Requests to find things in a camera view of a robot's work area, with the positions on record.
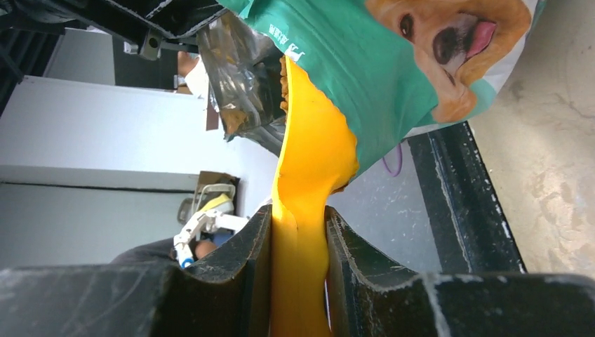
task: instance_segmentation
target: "dog's face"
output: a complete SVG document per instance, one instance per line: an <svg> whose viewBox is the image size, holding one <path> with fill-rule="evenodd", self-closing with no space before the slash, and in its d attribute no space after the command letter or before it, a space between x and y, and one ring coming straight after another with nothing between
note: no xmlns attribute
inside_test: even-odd
<svg viewBox="0 0 595 337"><path fill-rule="evenodd" d="M530 27L521 0L367 0L382 25L414 45L415 61L439 97L434 118L457 121L475 106L468 86Z"/></svg>

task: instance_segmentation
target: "dark sleeve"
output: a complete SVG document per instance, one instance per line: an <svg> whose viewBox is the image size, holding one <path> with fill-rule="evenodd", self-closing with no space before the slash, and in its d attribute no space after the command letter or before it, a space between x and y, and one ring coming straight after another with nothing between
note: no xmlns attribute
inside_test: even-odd
<svg viewBox="0 0 595 337"><path fill-rule="evenodd" d="M157 261L178 263L173 257L173 238L143 244L127 250L118 255L111 264Z"/></svg>

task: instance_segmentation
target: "dog nose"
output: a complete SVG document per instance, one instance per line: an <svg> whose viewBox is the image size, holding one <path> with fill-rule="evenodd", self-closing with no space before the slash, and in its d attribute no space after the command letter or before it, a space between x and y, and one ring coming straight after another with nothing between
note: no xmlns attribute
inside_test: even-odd
<svg viewBox="0 0 595 337"><path fill-rule="evenodd" d="M457 48L456 29L449 27L439 32L436 37L434 37L432 46L434 48L434 57L436 58L436 61L441 65L448 63Z"/></svg>

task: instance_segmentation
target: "person's hand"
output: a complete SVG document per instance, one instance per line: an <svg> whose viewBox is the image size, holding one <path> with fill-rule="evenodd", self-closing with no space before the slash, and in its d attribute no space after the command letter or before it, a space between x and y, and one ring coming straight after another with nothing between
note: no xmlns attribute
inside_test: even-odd
<svg viewBox="0 0 595 337"><path fill-rule="evenodd" d="M178 51L178 74L186 77L199 64L198 58L192 58L186 51Z"/></svg>
<svg viewBox="0 0 595 337"><path fill-rule="evenodd" d="M210 242L208 240L202 240L197 242L196 248L194 249L194 255L196 255L196 258L200 260L201 258L204 258L207 254L209 254L211 251L214 251L216 249L217 246L213 242Z"/></svg>

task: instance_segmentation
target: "pet food bag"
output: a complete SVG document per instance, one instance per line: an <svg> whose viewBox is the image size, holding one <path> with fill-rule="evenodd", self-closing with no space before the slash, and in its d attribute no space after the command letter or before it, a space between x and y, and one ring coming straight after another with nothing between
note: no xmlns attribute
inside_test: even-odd
<svg viewBox="0 0 595 337"><path fill-rule="evenodd" d="M343 113L358 174L406 135L486 111L540 0L219 0Z"/></svg>

